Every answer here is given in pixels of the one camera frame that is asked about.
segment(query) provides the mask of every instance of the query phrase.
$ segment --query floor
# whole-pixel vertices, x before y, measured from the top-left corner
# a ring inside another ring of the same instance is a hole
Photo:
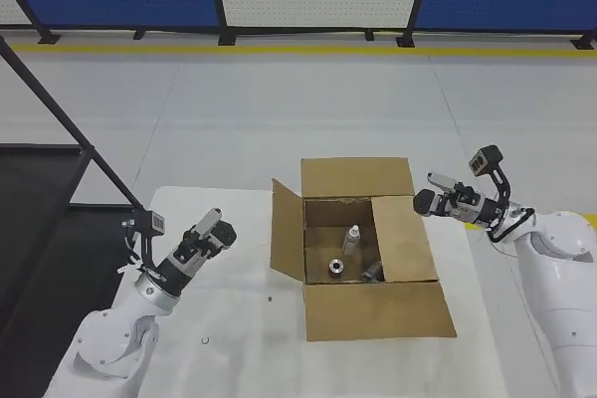
[[[275,177],[299,191],[300,159],[324,156],[407,156],[418,188],[435,170],[493,193],[467,161],[495,143],[514,201],[597,213],[597,60],[22,58],[145,204],[164,185],[270,189]],[[1,60],[0,142],[71,142]],[[74,201],[123,198],[92,167]],[[554,368],[514,260],[479,231],[469,239],[509,396],[554,398]]]

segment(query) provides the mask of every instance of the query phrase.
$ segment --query white bottle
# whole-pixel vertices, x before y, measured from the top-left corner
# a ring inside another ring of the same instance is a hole
[[[345,256],[351,256],[360,242],[360,230],[357,225],[354,225],[347,231],[345,240],[342,242],[342,254]]]

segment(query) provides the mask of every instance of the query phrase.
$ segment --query white table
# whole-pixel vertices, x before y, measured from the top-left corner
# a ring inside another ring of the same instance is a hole
[[[507,397],[462,224],[425,219],[457,338],[307,343],[301,284],[269,269],[271,192],[158,189],[150,208],[165,217],[166,235],[153,241],[155,262],[211,207],[237,242],[158,320],[140,397]],[[135,278],[124,276],[118,297]]]

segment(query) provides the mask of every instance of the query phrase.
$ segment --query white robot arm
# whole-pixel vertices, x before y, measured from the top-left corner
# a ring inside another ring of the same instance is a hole
[[[423,216],[453,217],[487,230],[494,243],[514,243],[524,295],[550,344],[562,398],[597,398],[597,240],[590,223],[571,212],[536,214],[509,201],[499,168],[501,153],[482,148],[469,162],[476,176],[489,175],[498,199],[449,177],[429,173],[436,195],[414,198]]]
[[[118,306],[84,318],[45,397],[136,397],[159,338],[155,317],[170,315],[201,266],[237,238],[221,221],[221,211],[212,209],[154,267],[150,239],[163,235],[163,219],[152,212],[139,218],[144,220],[139,221],[144,225],[142,274]]]

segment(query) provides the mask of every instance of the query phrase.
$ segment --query open cardboard box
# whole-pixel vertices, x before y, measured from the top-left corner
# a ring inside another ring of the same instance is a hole
[[[273,180],[271,267],[304,283],[307,340],[455,337],[407,159],[304,159],[300,170],[302,198]],[[359,249],[344,257],[354,224]],[[364,282],[376,261],[385,282]]]

